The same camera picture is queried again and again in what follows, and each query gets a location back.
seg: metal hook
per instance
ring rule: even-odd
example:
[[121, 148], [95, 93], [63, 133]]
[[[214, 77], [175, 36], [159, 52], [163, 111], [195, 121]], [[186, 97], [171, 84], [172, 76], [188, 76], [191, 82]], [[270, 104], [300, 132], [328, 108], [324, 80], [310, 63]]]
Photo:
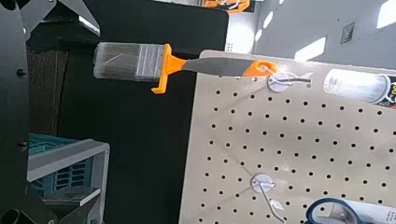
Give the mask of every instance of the metal hook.
[[286, 223], [286, 220], [283, 219], [283, 218], [276, 212], [274, 206], [271, 204], [271, 200], [268, 198], [268, 195], [267, 195], [267, 193], [266, 193], [265, 190], [264, 190], [265, 187], [268, 188], [268, 187], [270, 187], [270, 186], [275, 186], [275, 184], [269, 185], [269, 184], [266, 184], [266, 183], [260, 183], [260, 189], [262, 190], [262, 195], [264, 196], [265, 201], [267, 201], [267, 204], [268, 204], [268, 206], [270, 207], [270, 210], [271, 210], [272, 214], [274, 215], [274, 217], [276, 217], [277, 220], [279, 220], [280, 222], [282, 222], [283, 224], [285, 224], [285, 223]]

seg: black metal frame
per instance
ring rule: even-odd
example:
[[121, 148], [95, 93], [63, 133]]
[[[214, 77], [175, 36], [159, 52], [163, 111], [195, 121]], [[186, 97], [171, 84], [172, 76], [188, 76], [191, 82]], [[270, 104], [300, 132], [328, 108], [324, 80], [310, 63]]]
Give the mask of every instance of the black metal frame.
[[25, 40], [56, 0], [0, 1], [0, 223], [84, 223], [97, 198], [58, 220], [26, 181], [29, 142], [29, 76]]

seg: white plastic hook base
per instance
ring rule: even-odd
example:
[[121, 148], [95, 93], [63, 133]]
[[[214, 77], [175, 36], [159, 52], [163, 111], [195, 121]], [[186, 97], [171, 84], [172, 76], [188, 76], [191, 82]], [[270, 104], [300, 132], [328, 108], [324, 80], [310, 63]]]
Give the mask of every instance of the white plastic hook base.
[[251, 187], [253, 187], [253, 189], [258, 193], [262, 193], [262, 189], [265, 192], [268, 192], [268, 190], [275, 186], [275, 184], [271, 180], [271, 177], [268, 175], [255, 175], [251, 179], [250, 184]]

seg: screw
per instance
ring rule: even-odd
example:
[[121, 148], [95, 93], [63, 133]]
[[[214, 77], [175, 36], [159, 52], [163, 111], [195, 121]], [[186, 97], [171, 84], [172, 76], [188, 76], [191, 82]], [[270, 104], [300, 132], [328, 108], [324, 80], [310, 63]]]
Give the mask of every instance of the screw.
[[21, 142], [18, 144], [18, 148], [20, 149], [20, 152], [24, 152], [27, 149], [27, 142]]
[[20, 78], [23, 78], [23, 77], [25, 77], [27, 75], [27, 72], [24, 70], [24, 69], [18, 69], [17, 70], [17, 76], [18, 77], [20, 77]]

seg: clear plastic container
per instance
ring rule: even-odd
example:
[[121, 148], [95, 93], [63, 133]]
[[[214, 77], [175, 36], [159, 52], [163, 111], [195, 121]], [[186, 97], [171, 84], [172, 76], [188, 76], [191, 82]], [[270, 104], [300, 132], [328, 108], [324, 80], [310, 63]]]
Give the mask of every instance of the clear plastic container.
[[323, 89], [329, 94], [376, 104], [389, 92], [390, 80], [382, 74], [332, 69], [325, 78]]

